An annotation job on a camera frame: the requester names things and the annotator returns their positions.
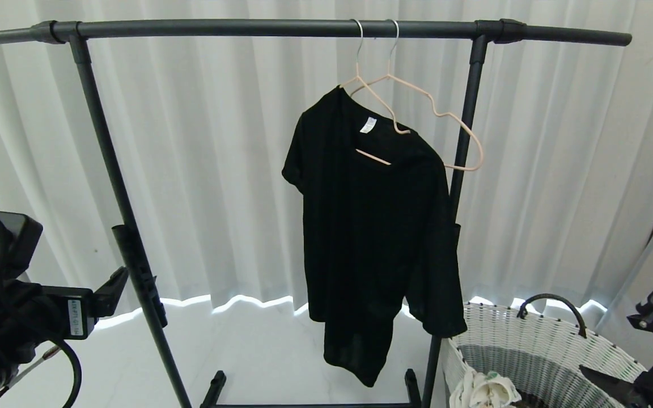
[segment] horizontal black bar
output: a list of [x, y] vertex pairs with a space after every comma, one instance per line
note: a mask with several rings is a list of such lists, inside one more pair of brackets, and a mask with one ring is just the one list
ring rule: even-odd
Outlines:
[[219, 403], [213, 408], [412, 408], [409, 402], [403, 403], [313, 403], [313, 405], [288, 405], [270, 403], [269, 405], [229, 405]]
[[[364, 36], [391, 38], [396, 34], [391, 21], [360, 21]], [[79, 23], [77, 31], [88, 39], [153, 36], [277, 36], [277, 37], [358, 37], [352, 20], [130, 20]], [[497, 38], [501, 24], [449, 21], [401, 21], [400, 37], [413, 39], [474, 39], [485, 35]], [[73, 34], [72, 23], [54, 23], [52, 34], [66, 41]], [[523, 39], [564, 41], [584, 44], [626, 46], [631, 34], [609, 31], [523, 26]], [[28, 28], [0, 31], [0, 44], [36, 41]]]

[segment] white label sticker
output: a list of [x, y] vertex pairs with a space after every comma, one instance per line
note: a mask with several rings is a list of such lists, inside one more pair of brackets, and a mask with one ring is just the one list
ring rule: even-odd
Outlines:
[[82, 303], [80, 300], [68, 300], [67, 312], [70, 313], [70, 335], [85, 335], [82, 326]]
[[373, 129], [374, 124], [376, 124], [376, 119], [375, 118], [367, 119], [367, 123], [364, 124], [364, 126], [362, 127], [362, 130], [360, 130], [360, 132], [361, 133], [369, 133]]

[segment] crumpled cloth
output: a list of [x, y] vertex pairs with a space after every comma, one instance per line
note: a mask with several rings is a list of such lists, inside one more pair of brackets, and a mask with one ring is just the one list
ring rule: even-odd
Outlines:
[[512, 404], [520, 400], [510, 378], [469, 369], [450, 395], [450, 408], [515, 408]]

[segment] light under curtain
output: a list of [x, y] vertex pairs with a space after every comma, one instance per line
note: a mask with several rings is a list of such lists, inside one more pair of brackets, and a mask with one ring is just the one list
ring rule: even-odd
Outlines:
[[[0, 30], [159, 18], [514, 18], [632, 33], [625, 49], [488, 47], [473, 129], [485, 165], [466, 174], [458, 214], [464, 296], [511, 304], [552, 292], [609, 305], [651, 235], [653, 2], [0, 2]], [[301, 199], [280, 170], [301, 112], [353, 77], [358, 40], [89, 45], [161, 297], [210, 295], [217, 307], [234, 295], [292, 296], [295, 310], [304, 305]], [[391, 46], [365, 39], [365, 79], [384, 74]], [[460, 114], [469, 47], [403, 39], [396, 75], [435, 95], [439, 111]], [[456, 124], [407, 88], [375, 90], [453, 161]], [[358, 101], [381, 112], [367, 93]], [[68, 46], [0, 46], [0, 211], [44, 225], [32, 281], [94, 288], [121, 264], [109, 230], [121, 220]], [[136, 307], [130, 293], [119, 310]]]

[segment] shirt sleeve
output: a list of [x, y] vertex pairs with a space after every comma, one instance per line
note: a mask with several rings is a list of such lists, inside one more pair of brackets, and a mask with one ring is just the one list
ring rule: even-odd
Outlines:
[[407, 291], [410, 313], [431, 335], [450, 338], [467, 331], [458, 270], [460, 225], [450, 222], [451, 201], [445, 171], [427, 217], [425, 240]]
[[303, 191], [303, 127], [302, 118], [299, 118], [294, 130], [294, 137], [291, 140], [289, 152], [286, 155], [286, 161], [283, 164], [282, 176], [286, 181], [296, 186], [300, 193]]

